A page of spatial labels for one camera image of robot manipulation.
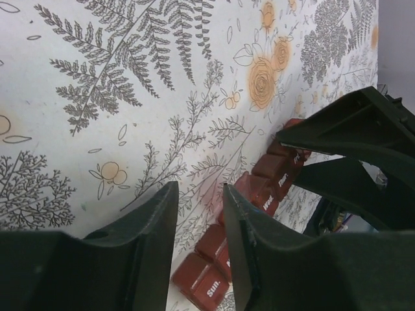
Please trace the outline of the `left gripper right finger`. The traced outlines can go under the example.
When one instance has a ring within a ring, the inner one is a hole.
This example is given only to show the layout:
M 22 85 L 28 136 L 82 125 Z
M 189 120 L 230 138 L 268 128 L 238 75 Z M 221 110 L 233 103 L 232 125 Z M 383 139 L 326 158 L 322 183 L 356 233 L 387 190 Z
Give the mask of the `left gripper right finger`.
M 261 289 L 233 280 L 238 310 L 413 310 L 414 233 L 312 238 L 271 217 L 254 220 Z

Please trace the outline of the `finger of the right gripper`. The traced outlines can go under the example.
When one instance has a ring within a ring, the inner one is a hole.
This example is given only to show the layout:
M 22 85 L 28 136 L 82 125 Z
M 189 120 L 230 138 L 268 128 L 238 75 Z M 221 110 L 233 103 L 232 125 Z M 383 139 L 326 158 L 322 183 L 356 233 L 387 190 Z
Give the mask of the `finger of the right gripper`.
M 414 181 L 414 115 L 401 98 L 370 86 L 340 97 L 298 124 L 276 133 L 283 145 L 342 155 Z
M 379 189 L 357 161 L 343 157 L 304 166 L 293 184 L 359 215 L 378 231 L 414 229 L 414 189 L 387 174 Z

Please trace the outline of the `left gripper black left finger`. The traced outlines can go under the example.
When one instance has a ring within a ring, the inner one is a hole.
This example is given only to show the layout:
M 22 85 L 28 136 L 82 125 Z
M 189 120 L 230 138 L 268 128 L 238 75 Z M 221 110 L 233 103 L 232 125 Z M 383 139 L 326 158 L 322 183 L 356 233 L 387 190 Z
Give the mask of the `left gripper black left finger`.
M 2 310 L 164 310 L 178 183 L 79 239 L 61 231 L 1 232 Z

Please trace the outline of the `red weekly pill organizer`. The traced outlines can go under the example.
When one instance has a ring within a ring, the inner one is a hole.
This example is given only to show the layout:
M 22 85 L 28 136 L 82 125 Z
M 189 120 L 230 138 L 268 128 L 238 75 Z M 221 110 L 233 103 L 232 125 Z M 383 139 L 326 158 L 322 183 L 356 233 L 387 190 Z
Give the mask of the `red weekly pill organizer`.
M 219 219 L 207 228 L 171 279 L 199 310 L 216 310 L 233 280 L 246 286 L 247 300 L 258 295 L 261 285 L 253 221 L 270 223 L 310 154 L 274 138 L 252 170 L 225 187 Z

